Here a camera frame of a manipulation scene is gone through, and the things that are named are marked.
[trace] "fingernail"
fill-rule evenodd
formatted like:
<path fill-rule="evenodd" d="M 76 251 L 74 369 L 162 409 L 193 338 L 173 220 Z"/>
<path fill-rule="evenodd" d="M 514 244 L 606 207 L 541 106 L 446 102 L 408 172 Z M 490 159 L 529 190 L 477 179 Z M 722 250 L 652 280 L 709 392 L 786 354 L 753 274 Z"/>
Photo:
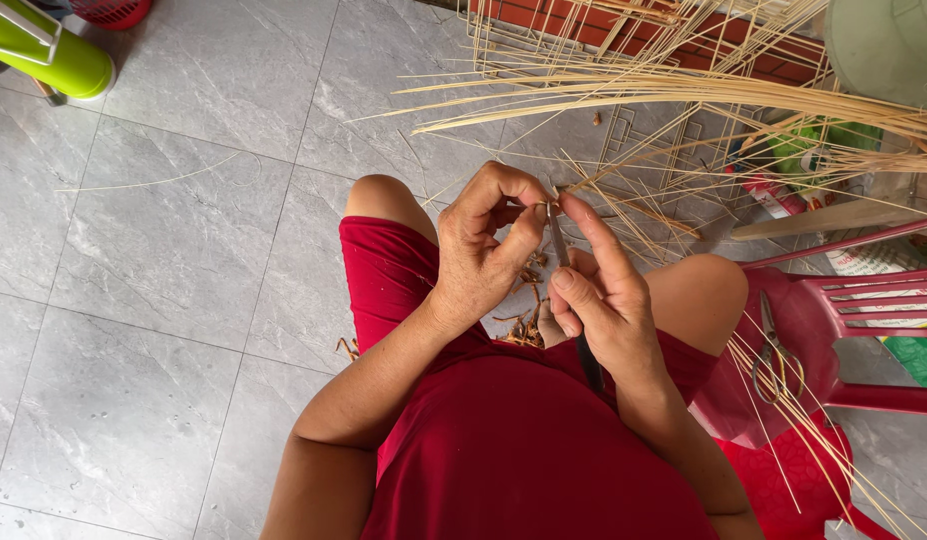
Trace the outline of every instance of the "fingernail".
<path fill-rule="evenodd" d="M 538 202 L 533 207 L 533 214 L 536 215 L 536 219 L 540 223 L 546 223 L 547 222 L 547 205 L 544 203 Z"/>
<path fill-rule="evenodd" d="M 574 282 L 574 277 L 563 268 L 558 268 L 553 274 L 553 284 L 560 289 L 568 289 Z"/>

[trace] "red shirt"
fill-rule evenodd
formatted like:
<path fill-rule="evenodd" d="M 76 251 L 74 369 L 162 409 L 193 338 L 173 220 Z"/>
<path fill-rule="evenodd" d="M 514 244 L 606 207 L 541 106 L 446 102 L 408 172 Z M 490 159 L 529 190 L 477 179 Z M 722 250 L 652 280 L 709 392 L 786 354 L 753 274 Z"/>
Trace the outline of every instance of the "red shirt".
<path fill-rule="evenodd" d="M 361 538 L 717 534 L 683 477 L 589 388 L 491 355 L 423 378 L 380 448 Z"/>

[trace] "forearm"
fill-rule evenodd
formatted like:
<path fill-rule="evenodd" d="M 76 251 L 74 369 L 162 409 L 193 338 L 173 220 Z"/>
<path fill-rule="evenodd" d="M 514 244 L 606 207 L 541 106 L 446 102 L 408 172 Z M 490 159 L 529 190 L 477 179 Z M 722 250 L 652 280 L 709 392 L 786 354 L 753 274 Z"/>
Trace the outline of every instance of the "forearm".
<path fill-rule="evenodd" d="M 669 377 L 648 387 L 652 390 L 641 393 L 617 387 L 617 407 L 624 424 L 680 472 L 708 515 L 749 512 L 744 488 L 733 468 L 720 447 L 687 411 Z"/>
<path fill-rule="evenodd" d="M 459 335 L 435 316 L 431 298 L 328 382 L 300 414 L 294 434 L 363 450 L 379 447 L 427 366 Z"/>

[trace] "red shorts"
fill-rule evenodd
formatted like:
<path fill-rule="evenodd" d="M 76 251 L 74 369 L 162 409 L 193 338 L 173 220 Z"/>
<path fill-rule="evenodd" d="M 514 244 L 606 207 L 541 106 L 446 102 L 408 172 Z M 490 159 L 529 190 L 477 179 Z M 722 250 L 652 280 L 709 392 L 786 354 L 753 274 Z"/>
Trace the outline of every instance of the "red shorts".
<path fill-rule="evenodd" d="M 375 217 L 344 217 L 339 227 L 343 263 L 350 289 L 350 309 L 361 352 L 383 339 L 420 305 L 439 268 L 439 248 L 406 225 Z M 667 372 L 687 405 L 710 378 L 718 358 L 657 330 Z M 428 374 L 457 362 L 505 355 L 562 371 L 586 385 L 573 340 L 547 350 L 491 339 L 480 323 L 470 326 L 433 360 Z M 604 370 L 603 377 L 613 378 Z M 601 399 L 616 410 L 615 386 L 606 385 Z"/>

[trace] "red basket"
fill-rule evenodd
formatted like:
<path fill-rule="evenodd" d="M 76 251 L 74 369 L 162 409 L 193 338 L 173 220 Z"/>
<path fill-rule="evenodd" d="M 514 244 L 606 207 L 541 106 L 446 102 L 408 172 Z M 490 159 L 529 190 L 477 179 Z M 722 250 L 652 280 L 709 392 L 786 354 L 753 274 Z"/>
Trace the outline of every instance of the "red basket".
<path fill-rule="evenodd" d="M 73 13 L 106 30 L 126 30 L 144 19 L 152 0 L 70 0 Z"/>

